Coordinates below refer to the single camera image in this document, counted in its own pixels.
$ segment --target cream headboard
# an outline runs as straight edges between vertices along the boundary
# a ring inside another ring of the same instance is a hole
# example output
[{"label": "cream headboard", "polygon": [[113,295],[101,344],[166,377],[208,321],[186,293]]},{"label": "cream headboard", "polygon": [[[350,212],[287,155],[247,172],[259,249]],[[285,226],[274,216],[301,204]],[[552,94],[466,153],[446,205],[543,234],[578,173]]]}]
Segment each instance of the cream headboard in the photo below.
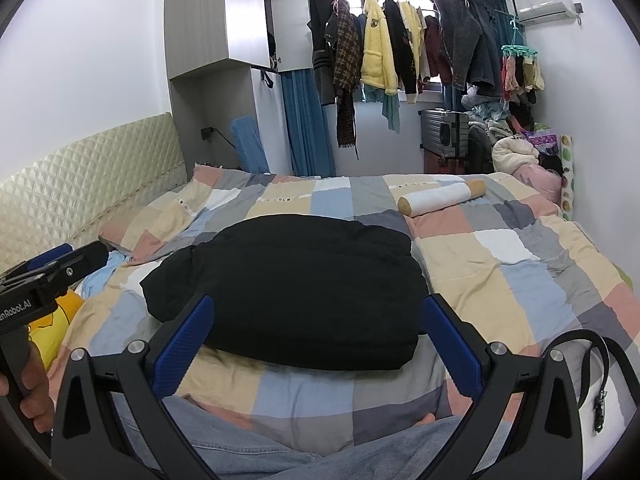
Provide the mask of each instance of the cream headboard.
[{"label": "cream headboard", "polygon": [[107,220],[186,182],[169,113],[60,148],[0,182],[0,272],[65,242],[87,244]]}]

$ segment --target silver bolt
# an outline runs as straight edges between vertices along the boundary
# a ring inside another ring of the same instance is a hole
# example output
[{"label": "silver bolt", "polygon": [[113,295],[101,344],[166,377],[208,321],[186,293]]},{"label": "silver bolt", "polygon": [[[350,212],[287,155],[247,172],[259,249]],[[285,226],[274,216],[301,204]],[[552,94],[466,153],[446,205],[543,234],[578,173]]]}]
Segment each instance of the silver bolt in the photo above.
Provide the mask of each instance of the silver bolt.
[{"label": "silver bolt", "polygon": [[491,352],[496,355],[505,355],[507,353],[507,345],[500,342],[491,343]]},{"label": "silver bolt", "polygon": [[132,341],[131,343],[129,343],[129,346],[127,346],[127,350],[129,350],[129,352],[131,352],[132,354],[139,354],[144,349],[145,349],[145,342],[140,341],[140,339],[136,341]]},{"label": "silver bolt", "polygon": [[72,361],[80,361],[84,357],[84,349],[76,348],[73,352],[71,352],[71,360]]},{"label": "silver bolt", "polygon": [[564,359],[564,355],[562,355],[562,352],[556,350],[555,348],[551,352],[549,352],[549,357],[551,357],[556,363],[561,363]]}]

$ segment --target plaid scarf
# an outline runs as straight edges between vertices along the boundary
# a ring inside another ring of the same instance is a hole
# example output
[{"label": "plaid scarf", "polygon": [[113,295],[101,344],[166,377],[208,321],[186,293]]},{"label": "plaid scarf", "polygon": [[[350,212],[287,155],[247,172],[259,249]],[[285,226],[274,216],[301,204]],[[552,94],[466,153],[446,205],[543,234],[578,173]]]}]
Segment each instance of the plaid scarf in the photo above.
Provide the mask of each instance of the plaid scarf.
[{"label": "plaid scarf", "polygon": [[338,109],[337,135],[338,146],[348,148],[356,145],[356,112],[353,107],[353,91],[360,80],[362,49],[347,0],[338,1],[336,14],[338,33],[334,87]]}]

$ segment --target black folded jacket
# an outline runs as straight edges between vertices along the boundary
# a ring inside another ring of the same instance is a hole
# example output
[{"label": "black folded jacket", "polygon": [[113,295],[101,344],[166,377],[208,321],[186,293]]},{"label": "black folded jacket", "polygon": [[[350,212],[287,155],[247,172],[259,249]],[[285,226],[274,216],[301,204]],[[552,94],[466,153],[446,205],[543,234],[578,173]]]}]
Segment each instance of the black folded jacket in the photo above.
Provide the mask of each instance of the black folded jacket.
[{"label": "black folded jacket", "polygon": [[263,216],[169,256],[141,283],[174,319],[215,302],[210,348],[321,370],[395,370],[411,360],[427,296],[405,234],[332,218]]}]

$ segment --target silver suitcase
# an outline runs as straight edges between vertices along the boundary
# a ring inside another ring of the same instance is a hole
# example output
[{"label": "silver suitcase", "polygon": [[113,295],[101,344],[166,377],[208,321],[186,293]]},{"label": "silver suitcase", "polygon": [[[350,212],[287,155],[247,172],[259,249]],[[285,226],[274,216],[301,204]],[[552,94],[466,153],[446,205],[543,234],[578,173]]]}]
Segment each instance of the silver suitcase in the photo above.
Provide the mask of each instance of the silver suitcase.
[{"label": "silver suitcase", "polygon": [[466,158],[469,116],[445,110],[420,110],[422,146],[442,158]]}]

